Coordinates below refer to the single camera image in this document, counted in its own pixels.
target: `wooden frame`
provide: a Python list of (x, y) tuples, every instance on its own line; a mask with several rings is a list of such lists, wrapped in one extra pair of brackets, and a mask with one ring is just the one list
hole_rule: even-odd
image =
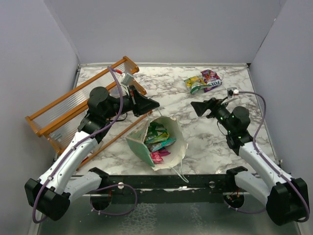
[[(116, 67), (122, 65), (123, 63), (125, 64), (125, 67), (127, 65), (129, 71), (132, 74), (134, 74), (134, 73), (139, 71), (139, 68), (138, 68), (137, 64), (135, 64), (127, 56), (124, 56), (123, 59), (121, 59), (118, 62), (116, 62), (115, 64), (113, 64), (111, 67), (112, 68), (116, 68)], [(41, 110), (37, 111), (36, 113), (34, 113), (34, 114), (30, 115), (30, 116), (26, 116), (25, 117), (26, 121), (28, 122), (28, 124), (30, 125), (30, 127), (34, 131), (34, 133), (36, 133), (36, 135), (38, 137), (44, 136), (45, 138), (47, 138), (47, 140), (50, 142), (50, 144), (53, 146), (53, 148), (55, 149), (55, 151), (59, 155), (65, 150), (65, 148), (61, 149), (59, 143), (50, 136), (50, 133), (56, 131), (57, 129), (62, 127), (64, 124), (68, 123), (73, 118), (75, 118), (76, 116), (81, 114), (83, 111), (85, 111), (88, 108), (88, 106), (87, 106), (87, 101), (88, 100), (86, 99), (86, 100), (82, 101), (76, 107), (74, 107), (71, 110), (63, 113), (62, 115), (57, 117), (55, 120), (53, 120), (52, 122), (50, 122), (46, 126), (39, 127), (36, 124), (36, 122), (34, 121), (34, 119), (38, 118), (40, 115), (44, 114), (45, 112), (47, 112), (51, 108), (55, 107), (56, 105), (60, 104), (65, 99), (67, 99), (68, 97), (72, 96), (76, 92), (80, 91), (82, 88), (86, 87), (90, 83), (96, 81), (97, 79), (99, 79), (100, 77), (102, 77), (103, 75), (105, 75), (108, 72), (110, 72), (109, 69), (105, 69), (105, 70), (101, 71), (100, 73), (98, 73), (97, 75), (92, 77), (91, 79), (89, 79), (86, 82), (84, 82), (83, 84), (77, 86), (76, 88), (74, 88), (70, 92), (66, 93), (65, 95), (61, 96), (60, 98), (58, 98), (57, 100), (53, 101), (52, 103), (48, 104), (47, 106), (45, 106)], [(141, 94), (143, 94), (143, 95), (146, 94), (145, 89), (142, 86), (140, 86), (135, 80), (132, 81), (132, 84), (136, 86), (136, 88), (138, 89), (138, 91)], [(109, 85), (107, 85), (106, 88), (108, 90), (111, 90), (113, 87), (115, 87), (115, 85), (116, 85), (116, 83), (112, 82)]]

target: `table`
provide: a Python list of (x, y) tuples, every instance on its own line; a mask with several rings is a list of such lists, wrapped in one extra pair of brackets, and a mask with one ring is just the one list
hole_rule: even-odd
[[(77, 85), (85, 82), (106, 67), (81, 68)], [(139, 66), (140, 71), (134, 75), (136, 81), (147, 91), (150, 97), (160, 103), (162, 115), (176, 117), (182, 127), (183, 135), (189, 143), (186, 156), (183, 160), (182, 171), (184, 174), (219, 174), (227, 169), (244, 166), (251, 167), (232, 150), (226, 143), (225, 136), (217, 127), (215, 119), (197, 117), (190, 105), (191, 101), (209, 100), (211, 97), (224, 98), (226, 88), (238, 87), (241, 91), (253, 91), (247, 67), (242, 66), (205, 66), (205, 67), (174, 67), (174, 66)], [(200, 74), (200, 71), (211, 69), (218, 73), (223, 84), (204, 94), (190, 94), (184, 80)], [(229, 104), (228, 109), (242, 105), (249, 109), (251, 124), (248, 128), (253, 135), (260, 120), (261, 112), (254, 95), (241, 95), (239, 99)], [(158, 112), (153, 112), (151, 118), (159, 117)], [(109, 142), (118, 133), (126, 129), (136, 120), (132, 114), (127, 119), (119, 122), (110, 129), (104, 138), (104, 143)], [(175, 174), (171, 169), (153, 171), (150, 166), (140, 160), (128, 147), (125, 140), (127, 133), (112, 145), (102, 151), (92, 161), (82, 167), (77, 174), (86, 174), (89, 169), (97, 167), (109, 174)], [(262, 150), (275, 160), (269, 142), (268, 134), (263, 126), (259, 132), (257, 142)]]

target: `marble tabletop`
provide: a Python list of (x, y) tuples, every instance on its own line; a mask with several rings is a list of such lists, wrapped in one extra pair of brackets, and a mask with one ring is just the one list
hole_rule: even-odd
[[(81, 68), (77, 85), (90, 79), (105, 68)], [(146, 89), (146, 96), (160, 103), (162, 115), (176, 117), (181, 124), (183, 136), (188, 142), (186, 156), (182, 162), (182, 172), (184, 174), (219, 174), (240, 165), (253, 171), (243, 159), (229, 149), (225, 136), (217, 127), (217, 121), (215, 119), (207, 119), (206, 117), (197, 117), (190, 105), (191, 101), (209, 100), (212, 97), (224, 98), (226, 88), (228, 87), (238, 87), (241, 91), (253, 91), (246, 66), (139, 66), (139, 68), (140, 71), (134, 74), (134, 77)], [(200, 71), (205, 69), (216, 71), (222, 79), (223, 84), (207, 93), (190, 94), (187, 91), (184, 80), (195, 75), (200, 75)], [(261, 112), (256, 97), (254, 95), (241, 95), (239, 99), (229, 104), (228, 110), (231, 111), (238, 105), (249, 109), (251, 124), (248, 130), (253, 135), (261, 120)], [(159, 117), (159, 115), (158, 112), (153, 112), (151, 119)], [(136, 119), (133, 114), (129, 113), (125, 121), (113, 125), (103, 139), (104, 144), (126, 129)], [(82, 167), (77, 174), (86, 174), (93, 167), (97, 167), (109, 174), (117, 175), (175, 174), (172, 169), (152, 170), (150, 166), (130, 150), (125, 140), (126, 136), (127, 133), (99, 153), (93, 160)], [(259, 132), (257, 142), (262, 150), (272, 160), (275, 160), (264, 126)]]

